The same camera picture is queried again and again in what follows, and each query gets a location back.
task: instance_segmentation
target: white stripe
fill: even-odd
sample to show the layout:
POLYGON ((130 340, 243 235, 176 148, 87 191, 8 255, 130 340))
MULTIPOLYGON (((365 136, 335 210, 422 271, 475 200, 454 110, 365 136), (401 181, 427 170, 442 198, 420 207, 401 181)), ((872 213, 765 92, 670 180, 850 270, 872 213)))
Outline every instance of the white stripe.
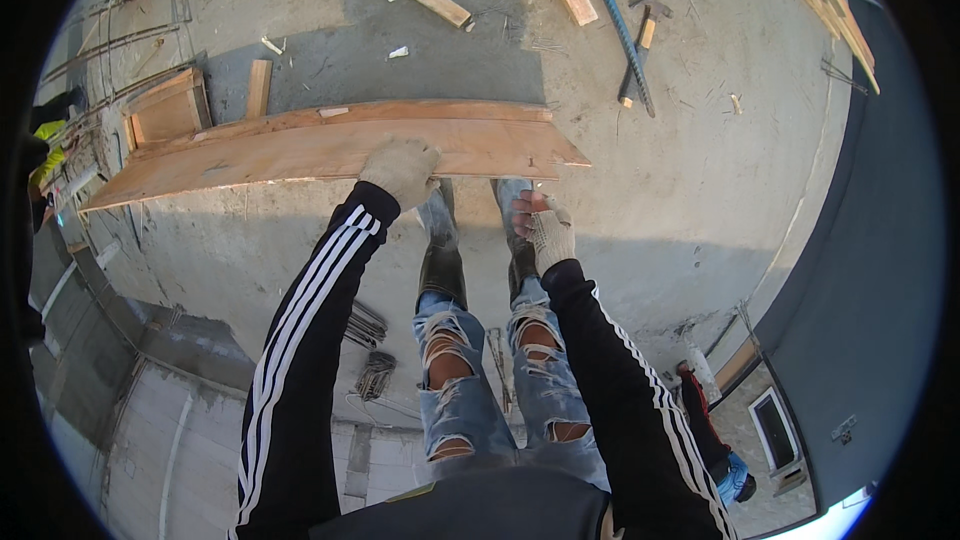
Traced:
POLYGON ((643 370, 644 375, 646 375, 647 380, 650 383, 650 386, 654 388, 654 409, 660 412, 661 419, 663 420, 663 430, 666 432, 666 437, 670 440, 670 447, 673 449, 674 459, 677 460, 679 473, 682 475, 686 486, 695 494, 707 501, 709 504, 710 514, 713 515, 713 521, 716 524, 717 530, 720 532, 720 534, 723 534, 724 538, 731 538, 731 536, 726 532, 726 530, 730 530, 733 532, 732 537, 737 538, 737 533, 734 530, 734 526, 728 519, 726 507, 723 506, 723 503, 719 500, 719 495, 716 492, 714 480, 707 475, 707 484, 703 484, 704 481, 702 477, 698 478, 697 476, 697 473, 706 472, 707 468, 704 466, 704 462, 700 456, 700 450, 697 450, 696 444, 693 443, 693 438, 690 436, 690 428, 687 425, 687 420, 684 419, 684 415, 680 413, 677 405, 673 402, 673 397, 670 396, 669 392, 667 392, 666 386, 664 386, 660 376, 658 376, 657 372, 650 367, 649 363, 647 363, 646 359, 643 357, 643 354, 641 354, 641 351, 638 350, 637 345, 630 340, 630 336, 627 334, 626 330, 621 328, 620 325, 610 317, 610 314, 607 313, 603 303, 600 302, 600 288, 596 285, 596 283, 594 283, 593 290, 590 292, 590 295, 593 296, 593 299, 597 302, 597 306, 600 307, 600 313, 602 313, 604 318, 606 318, 606 323, 613 327, 613 330, 623 342, 623 346, 639 363, 640 368, 643 370), (670 421, 671 412, 676 415, 679 435, 674 431, 673 423, 670 421), (691 465, 694 467, 691 468, 691 465, 687 464, 688 459, 690 460, 691 465), (700 465, 699 472, 694 471, 694 469, 696 469, 695 465, 697 464, 700 465))
POLYGON ((271 437, 271 422, 273 418, 273 410, 277 402, 280 401, 284 378, 287 371, 290 368, 290 364, 293 361, 294 354, 297 351, 297 348, 300 344, 300 341, 304 337, 307 327, 309 327, 310 322, 316 316, 320 306, 323 305, 323 302, 326 300, 327 296, 330 293, 330 289, 339 279, 341 273, 346 268, 347 264, 357 250, 363 246, 366 239, 373 235, 377 234, 380 229, 380 222, 369 214, 366 214, 361 221, 359 222, 359 227, 352 226, 351 224, 356 222, 357 217, 363 213, 362 207, 358 207, 357 210, 354 210, 353 215, 344 223, 334 235, 331 235, 330 240, 323 247, 326 250, 324 257, 328 255, 333 255, 333 258, 324 258, 323 262, 316 267, 315 275, 304 275, 303 280, 307 280, 309 277, 309 282, 306 287, 297 289, 296 296, 297 301, 293 309, 288 308, 288 312, 285 313, 285 320, 283 321, 283 332, 282 336, 277 335, 275 338, 276 346, 273 348, 273 351, 270 354, 270 363, 267 363, 265 366, 265 371, 261 376, 261 380, 266 379, 270 381, 274 378, 274 373, 276 374, 276 382, 270 384, 269 392, 268 388, 264 387, 263 392, 261 392, 259 401, 253 406, 253 416, 250 420, 250 426, 247 430, 247 444, 256 444, 257 443, 257 430, 259 429, 261 434, 262 447, 251 451, 247 451, 247 460, 246 460, 246 469, 247 474, 250 472, 253 475, 247 475, 247 486, 249 487, 249 492, 246 493, 244 497, 244 504, 241 505, 240 512, 238 513, 238 525, 245 525, 250 521, 250 513, 253 511, 254 507, 257 506, 259 500, 260 489, 262 487, 263 481, 263 472, 266 468, 266 460, 270 451, 270 437, 271 437), (349 237, 346 232, 354 231, 359 229, 359 234, 357 234, 353 241, 350 243, 350 246, 346 248, 345 251, 341 253, 341 249, 347 243, 347 238, 349 237), (317 290, 318 284, 326 277, 326 282, 323 283, 322 287, 317 290), (306 296, 305 301, 301 301, 300 298, 306 296), (297 321, 300 318, 301 314, 306 309, 305 316, 300 320, 299 325, 296 325, 293 333, 290 333, 290 326, 292 325, 291 321, 297 321), (268 402, 266 405, 262 404, 263 396, 268 396, 268 402), (262 414, 262 421, 260 425, 257 425, 259 415, 262 414), (262 456, 259 459, 251 459, 251 456, 262 456))
MULTIPOLYGON (((277 322, 276 329, 273 331, 271 342, 268 342, 268 350, 272 344, 272 350, 270 355, 273 357, 271 360, 268 360, 266 355, 267 351, 264 352, 264 356, 260 358, 256 366, 256 371, 253 375, 253 413, 256 415, 259 411, 258 407, 262 406, 263 394, 266 390, 265 380, 270 380, 273 378, 273 371, 277 369, 276 364, 280 361, 279 357, 276 355, 281 355, 283 350, 286 348, 286 345, 289 341, 290 330, 289 327, 291 321, 296 321, 300 316, 300 313, 303 312, 305 302, 303 301, 304 297, 312 296, 315 292, 317 286, 317 278, 322 279, 323 275, 326 273, 326 269, 323 270, 323 273, 317 274, 317 270, 321 269, 324 263, 328 260, 328 256, 333 251, 333 248, 337 246, 342 246, 341 241, 350 229, 353 229, 354 223, 365 213, 363 205, 358 205, 356 209, 353 210, 353 213, 346 219, 346 222, 343 222, 342 225, 337 228, 337 230, 330 235, 327 241, 317 252, 317 256, 313 258, 313 261, 310 263, 310 266, 307 268, 306 272, 303 274, 303 277, 300 278, 300 283, 294 291, 294 295, 290 298, 290 302, 287 303, 287 308, 283 313, 282 318, 277 322)), ((364 217, 364 221, 372 220, 373 217, 367 214, 364 217)), ((333 251, 333 254, 338 254, 339 251, 333 251)), ((250 419, 250 426, 246 430, 246 469, 243 467, 239 468, 240 473, 240 484, 244 488, 246 496, 249 496, 250 493, 250 469, 255 464, 255 457, 258 454, 258 442, 257 442, 257 419, 250 419)))
MULTIPOLYGON (((258 414, 262 413, 264 401, 267 400, 264 397, 270 397, 274 391, 274 386, 276 383, 273 381, 273 379, 276 377, 275 374, 280 366, 280 363, 282 362, 284 353, 288 350, 288 346, 290 344, 290 334, 292 331, 291 328, 296 325, 296 322, 301 317, 305 307, 310 304, 311 300, 313 300, 312 297, 314 294, 316 294, 318 285, 327 276, 330 268, 333 267, 338 261, 338 255, 343 252, 343 247, 349 241, 349 232, 352 232, 356 229, 353 225, 351 225, 351 223, 354 223, 355 216, 358 216, 362 210, 362 207, 357 207, 357 210, 354 210, 351 218, 347 220, 349 223, 343 223, 341 227, 330 236, 330 239, 320 251, 323 253, 323 258, 318 261, 317 267, 313 267, 314 274, 309 278, 304 275, 301 279, 300 287, 297 288, 297 293, 299 294, 297 298, 302 300, 297 300, 294 308, 288 309, 287 313, 285 313, 287 318, 283 322, 280 334, 275 337, 274 347, 270 353, 270 360, 269 362, 264 363, 265 373, 263 374, 263 379, 265 387, 263 388, 263 391, 253 399, 253 416, 250 418, 250 425, 246 430, 246 471, 244 472, 244 475, 246 476, 247 494, 244 499, 244 504, 248 503, 250 500, 250 496, 253 491, 253 476, 251 472, 252 470, 256 470, 259 457, 261 456, 261 450, 258 449, 257 432, 258 430, 262 429, 262 426, 258 424, 258 414)), ((360 224, 366 226, 372 219, 373 218, 369 214, 366 214, 363 216, 363 218, 361 218, 360 224)))
POLYGON ((283 386, 286 381, 286 373, 290 369, 290 364, 293 361, 294 354, 297 352, 297 348, 300 345, 300 341, 304 338, 304 333, 306 332, 307 327, 310 324, 310 320, 316 315, 317 311, 320 309, 320 306, 323 304, 323 301, 327 298, 330 293, 330 289, 336 283, 337 279, 340 277, 340 274, 346 268, 347 264, 354 254, 363 246, 367 237, 370 235, 370 232, 361 230, 360 234, 354 238, 353 243, 346 249, 346 252, 343 254, 342 258, 337 260, 336 268, 333 273, 327 278, 326 283, 320 288, 317 299, 315 299, 309 306, 307 311, 307 316, 300 321, 300 324, 296 327, 294 334, 292 336, 290 350, 283 355, 282 362, 280 363, 279 371, 276 378, 276 388, 272 392, 270 401, 267 402, 266 406, 263 409, 263 422, 261 425, 262 431, 262 440, 263 440, 263 456, 264 458, 258 460, 256 466, 253 470, 253 489, 249 495, 249 502, 246 505, 246 508, 242 509, 240 512, 240 525, 245 525, 250 521, 250 514, 257 506, 257 503, 260 499, 260 490, 263 488, 263 473, 266 469, 267 457, 270 454, 270 440, 271 440, 271 423, 274 416, 274 407, 277 405, 277 402, 280 401, 283 394, 283 386))

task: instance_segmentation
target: work glove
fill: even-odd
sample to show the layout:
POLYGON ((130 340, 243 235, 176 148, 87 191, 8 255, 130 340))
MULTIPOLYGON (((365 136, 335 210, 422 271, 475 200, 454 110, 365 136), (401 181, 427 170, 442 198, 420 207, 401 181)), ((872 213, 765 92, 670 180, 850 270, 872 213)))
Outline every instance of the work glove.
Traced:
POLYGON ((576 259, 573 217, 555 197, 522 189, 512 206, 521 211, 513 216, 513 231, 533 244, 536 273, 543 276, 560 261, 576 259))
POLYGON ((440 186, 440 180, 430 179, 439 162, 440 149, 422 138, 388 138, 366 157, 357 179, 389 193, 403 213, 440 186))

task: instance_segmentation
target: gloved hand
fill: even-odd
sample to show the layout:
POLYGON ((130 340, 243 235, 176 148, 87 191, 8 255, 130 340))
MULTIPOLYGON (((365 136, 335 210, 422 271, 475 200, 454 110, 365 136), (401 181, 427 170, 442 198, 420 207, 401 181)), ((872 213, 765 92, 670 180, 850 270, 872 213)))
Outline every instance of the gloved hand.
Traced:
POLYGON ((573 218, 567 207, 553 196, 531 189, 522 189, 513 208, 522 211, 513 216, 513 231, 533 243, 536 251, 536 272, 544 275, 573 254, 573 218))
POLYGON ((403 213, 440 186, 440 180, 429 179, 439 162, 440 149, 421 138, 389 138, 366 157, 357 179, 390 193, 403 213))

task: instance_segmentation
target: hammer handle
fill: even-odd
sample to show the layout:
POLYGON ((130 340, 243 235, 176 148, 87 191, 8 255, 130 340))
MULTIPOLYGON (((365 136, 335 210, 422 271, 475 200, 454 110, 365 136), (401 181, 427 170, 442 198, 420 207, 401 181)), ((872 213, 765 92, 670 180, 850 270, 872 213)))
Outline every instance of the hammer handle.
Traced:
MULTIPOLYGON (((644 18, 640 33, 636 36, 634 47, 641 67, 647 64, 647 55, 650 54, 650 43, 653 42, 656 27, 656 21, 649 17, 644 18)), ((627 66, 627 72, 623 75, 623 81, 620 82, 620 92, 617 95, 617 100, 630 109, 634 106, 634 101, 639 101, 640 98, 641 92, 637 85, 637 77, 634 75, 634 70, 627 66)))

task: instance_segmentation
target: distressed denim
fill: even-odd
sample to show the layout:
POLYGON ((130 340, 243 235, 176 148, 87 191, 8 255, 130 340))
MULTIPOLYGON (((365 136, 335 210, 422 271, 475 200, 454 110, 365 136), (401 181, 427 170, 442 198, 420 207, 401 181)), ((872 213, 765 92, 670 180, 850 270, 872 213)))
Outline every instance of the distressed denim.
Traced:
POLYGON ((527 430, 527 445, 518 449, 510 427, 483 371, 485 330, 469 311, 450 296, 426 291, 420 296, 413 320, 414 338, 423 364, 420 390, 420 418, 427 459, 451 438, 465 440, 473 454, 448 456, 414 467, 418 485, 428 484, 461 472, 491 467, 531 465, 558 469, 602 490, 610 491, 607 469, 594 440, 594 429, 575 440, 553 441, 553 423, 590 423, 587 406, 570 371, 557 315, 540 280, 523 280, 520 294, 510 304, 507 342, 513 354, 513 384, 527 430), (559 349, 527 344, 518 349, 524 330, 537 323, 546 327, 559 349), (447 330, 466 344, 456 349, 469 364, 473 375, 449 379, 439 390, 429 389, 428 366, 424 359, 427 340, 438 330, 447 330), (544 360, 529 359, 530 353, 546 354, 544 360))

